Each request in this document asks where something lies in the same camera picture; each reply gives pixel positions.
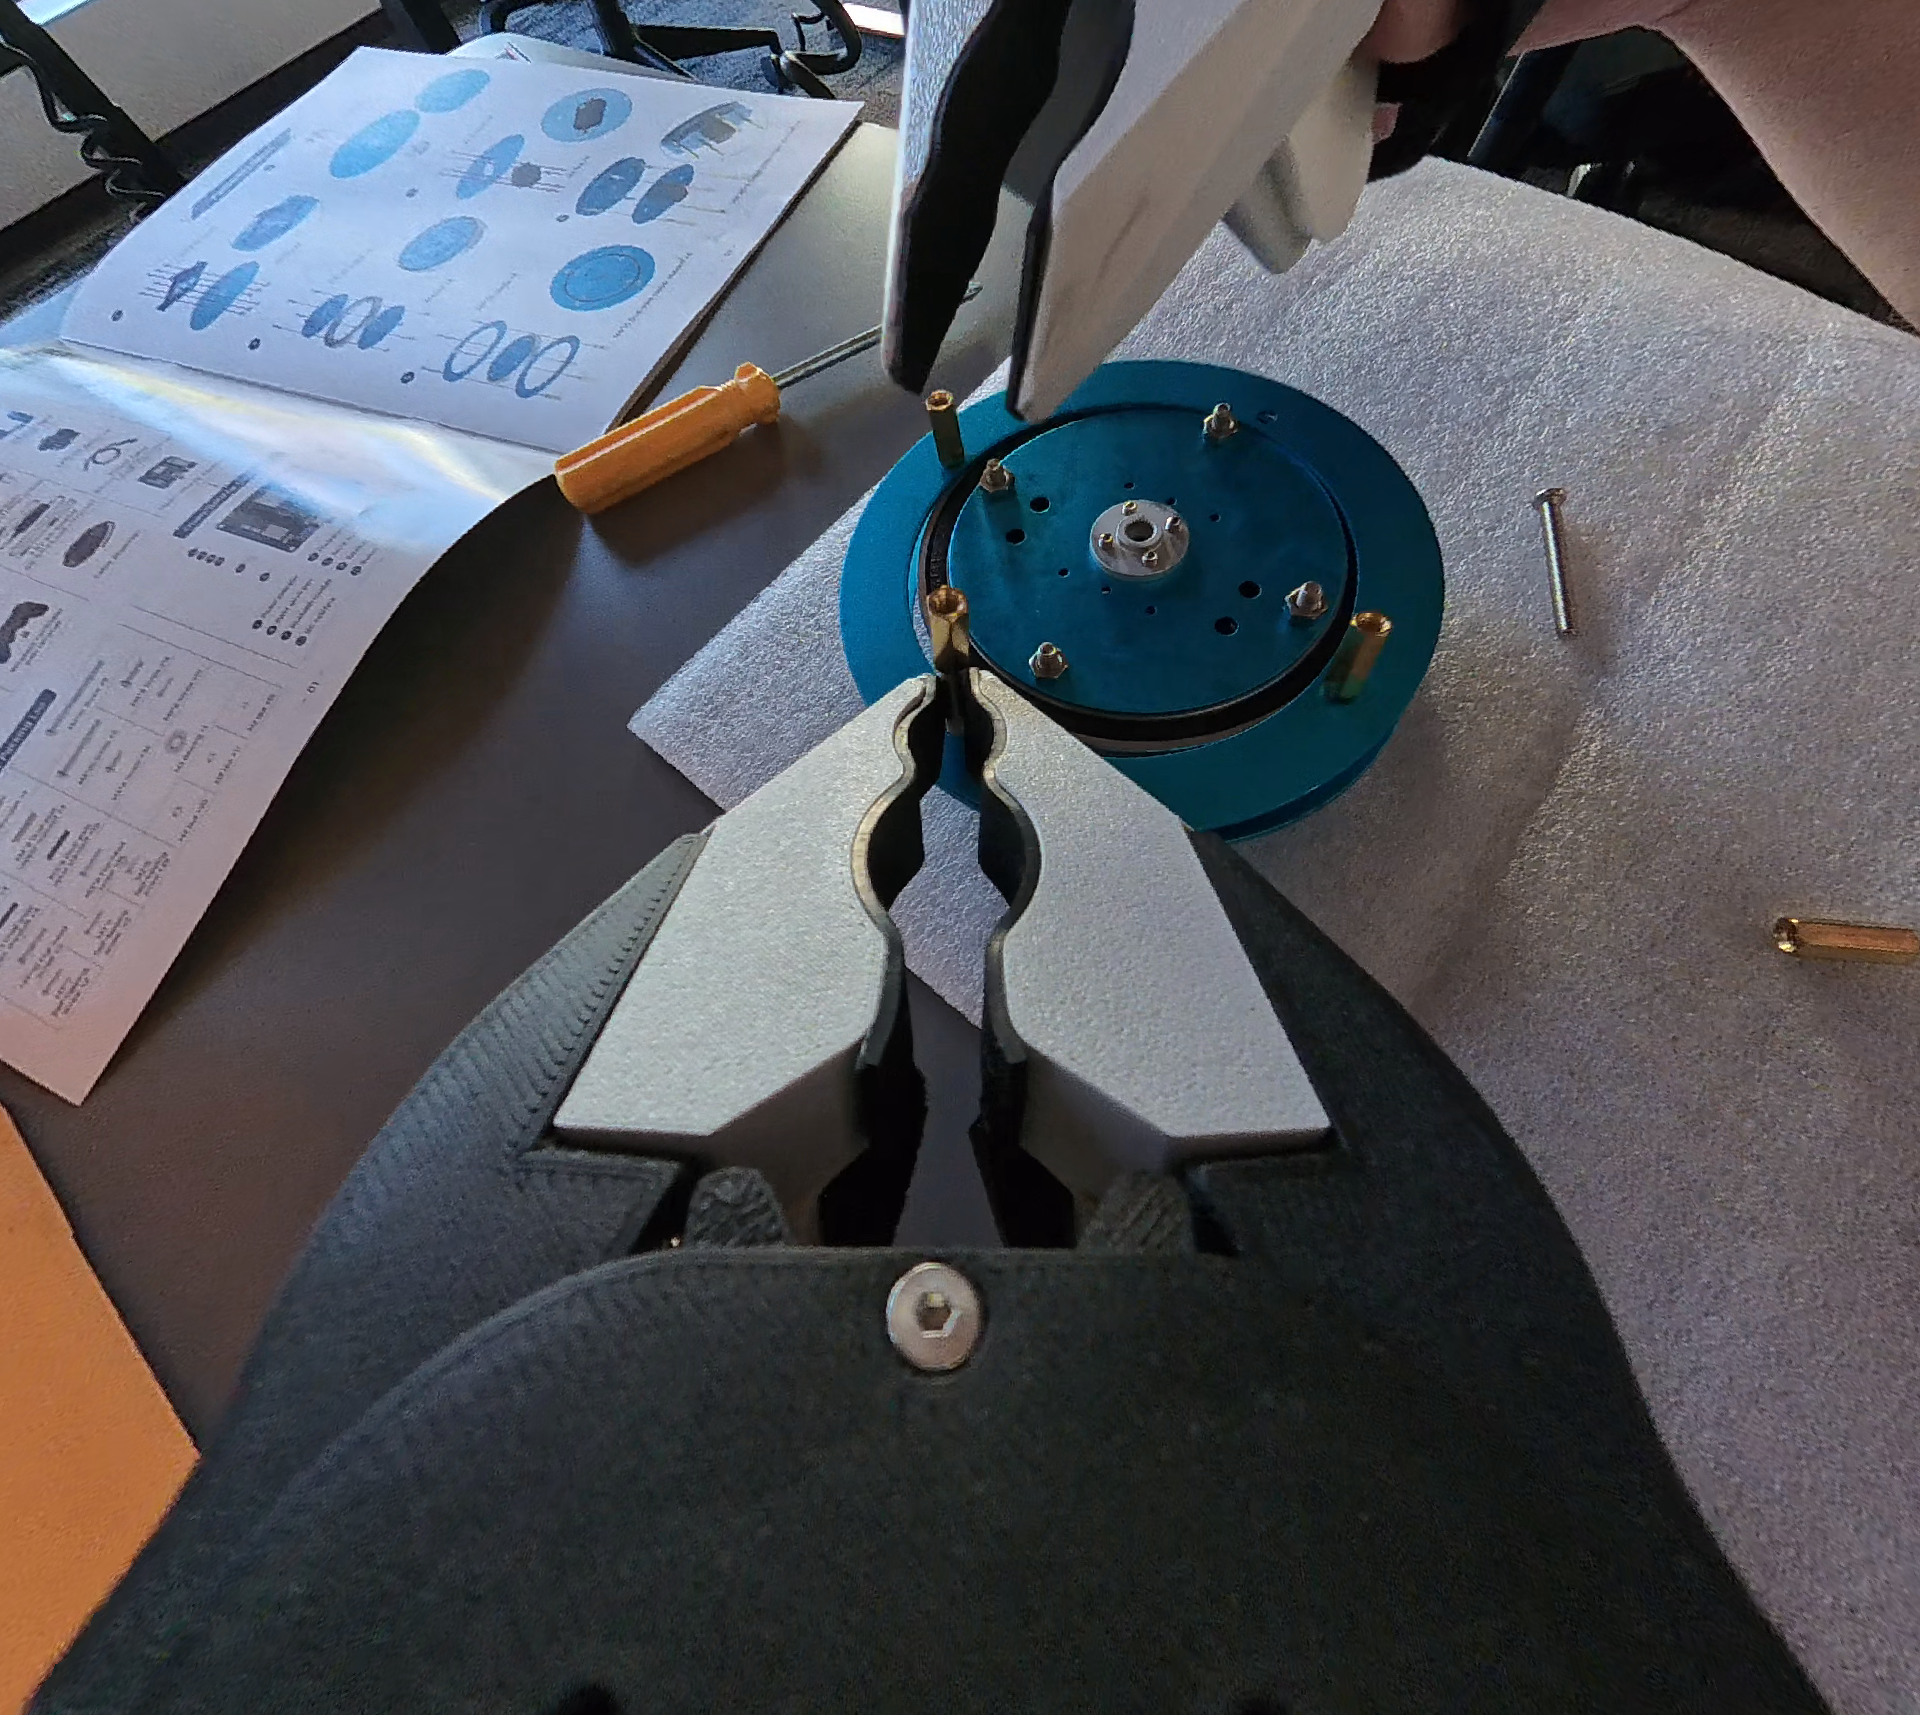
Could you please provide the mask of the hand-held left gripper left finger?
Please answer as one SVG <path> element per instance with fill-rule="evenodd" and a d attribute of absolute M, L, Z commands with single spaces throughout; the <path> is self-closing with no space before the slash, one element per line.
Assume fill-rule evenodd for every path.
<path fill-rule="evenodd" d="M 867 1151 L 861 1055 L 901 995 L 874 843 L 918 831 L 916 743 L 947 727 L 903 681 L 704 833 L 553 1119 L 570 1145 L 752 1167 L 819 1195 Z"/>

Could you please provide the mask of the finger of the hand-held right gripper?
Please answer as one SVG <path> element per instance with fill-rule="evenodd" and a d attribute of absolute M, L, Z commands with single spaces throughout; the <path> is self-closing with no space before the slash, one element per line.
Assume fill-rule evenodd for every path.
<path fill-rule="evenodd" d="M 1257 198 L 1281 264 L 1352 218 L 1375 90 L 1352 60 L 1385 0 L 1135 0 L 1115 88 L 1055 174 L 1010 400 L 1055 414 L 1277 156 Z"/>
<path fill-rule="evenodd" d="M 1005 190 L 1029 206 L 1013 336 L 1017 398 L 1062 398 L 1098 356 L 1044 384 L 1044 284 L 1067 270 L 1069 156 L 1115 94 L 1138 0 L 910 0 L 901 174 L 888 256 L 888 370 L 933 376 L 984 260 Z"/>

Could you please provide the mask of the orange handled screwdriver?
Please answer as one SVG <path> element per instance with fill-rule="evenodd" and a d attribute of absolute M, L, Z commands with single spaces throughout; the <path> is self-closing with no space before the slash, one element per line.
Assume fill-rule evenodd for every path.
<path fill-rule="evenodd" d="M 562 498 L 580 513 L 605 511 L 697 462 L 731 448 L 746 432 L 780 420 L 786 388 L 874 348 L 873 328 L 769 376 L 743 364 L 727 384 L 694 388 L 648 408 L 554 462 Z"/>

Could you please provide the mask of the dark grey desk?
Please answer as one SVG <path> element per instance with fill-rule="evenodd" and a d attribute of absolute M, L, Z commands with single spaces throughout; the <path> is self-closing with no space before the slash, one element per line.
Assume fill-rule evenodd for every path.
<path fill-rule="evenodd" d="M 81 1105 L 4 1103 L 184 1423 L 207 1433 L 307 1229 L 452 1033 L 669 837 L 699 781 L 831 725 L 833 603 L 774 709 L 675 673 L 924 432 L 874 360 L 782 432 L 585 527 L 548 484 L 445 555 L 292 769 Z"/>

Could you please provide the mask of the blue disc with bearing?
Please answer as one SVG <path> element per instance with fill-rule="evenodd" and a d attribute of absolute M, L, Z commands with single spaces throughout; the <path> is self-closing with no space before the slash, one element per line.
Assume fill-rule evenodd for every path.
<path fill-rule="evenodd" d="M 1126 404 L 1003 458 L 947 521 L 977 655 L 1110 741 L 1181 741 L 1286 699 L 1354 551 L 1323 478 L 1250 402 Z"/>

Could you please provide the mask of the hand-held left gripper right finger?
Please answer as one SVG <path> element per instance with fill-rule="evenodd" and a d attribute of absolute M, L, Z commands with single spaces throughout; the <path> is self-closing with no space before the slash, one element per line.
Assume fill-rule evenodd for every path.
<path fill-rule="evenodd" d="M 972 671 L 988 941 L 982 1147 L 1077 1195 L 1330 1133 L 1195 833 L 991 671 Z"/>

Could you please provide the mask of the blue round metal base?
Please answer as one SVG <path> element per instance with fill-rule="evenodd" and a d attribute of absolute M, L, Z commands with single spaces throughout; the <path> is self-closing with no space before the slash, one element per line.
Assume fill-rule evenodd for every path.
<path fill-rule="evenodd" d="M 1220 366 L 1110 362 L 1062 412 L 1033 426 L 1009 410 L 1003 394 L 986 396 L 958 414 L 969 460 L 955 476 L 940 468 L 931 436 L 918 442 L 874 490 L 842 563 L 839 621 L 862 697 L 874 701 L 928 667 L 922 599 L 951 583 L 942 543 L 949 519 L 977 488 L 996 494 L 1014 484 L 1001 464 L 1010 448 L 1094 410 L 1217 400 L 1242 400 L 1274 414 L 1283 446 L 1321 476 L 1350 533 L 1348 593 L 1330 643 L 1312 657 L 1302 685 L 1286 699 L 1257 699 L 1246 719 L 1202 719 L 1191 739 L 1110 741 L 1059 717 L 984 663 L 977 647 L 972 653 L 1199 829 L 1229 839 L 1260 835 L 1308 815 L 1357 781 L 1418 693 L 1444 617 L 1444 567 L 1428 506 L 1388 452 L 1330 406 Z M 1367 689 L 1354 703 L 1333 703 L 1327 673 L 1348 621 L 1363 609 L 1386 613 L 1395 627 Z"/>

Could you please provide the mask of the printed instruction booklet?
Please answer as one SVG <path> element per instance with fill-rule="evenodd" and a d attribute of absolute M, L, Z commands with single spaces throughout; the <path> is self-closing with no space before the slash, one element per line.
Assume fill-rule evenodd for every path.
<path fill-rule="evenodd" d="M 362 50 L 4 348 L 4 1063 L 93 1091 L 397 605 L 617 424 L 857 122 Z"/>

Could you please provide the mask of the white foam sheet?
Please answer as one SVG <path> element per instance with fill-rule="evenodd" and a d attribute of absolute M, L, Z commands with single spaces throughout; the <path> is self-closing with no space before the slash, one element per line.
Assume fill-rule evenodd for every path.
<path fill-rule="evenodd" d="M 1428 504 L 1421 693 L 1242 853 L 1525 1147 L 1832 1707 L 1916 1711 L 1916 967 L 1771 933 L 1916 927 L 1916 340 L 1426 164 L 1281 278 L 1214 234 L 1120 352 L 1292 384 Z"/>

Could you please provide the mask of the orange cardboard box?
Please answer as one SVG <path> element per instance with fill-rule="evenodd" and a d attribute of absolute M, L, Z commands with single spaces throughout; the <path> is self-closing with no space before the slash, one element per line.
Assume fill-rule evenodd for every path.
<path fill-rule="evenodd" d="M 194 1463 L 180 1417 L 4 1115 L 4 1711 L 26 1707 Z"/>

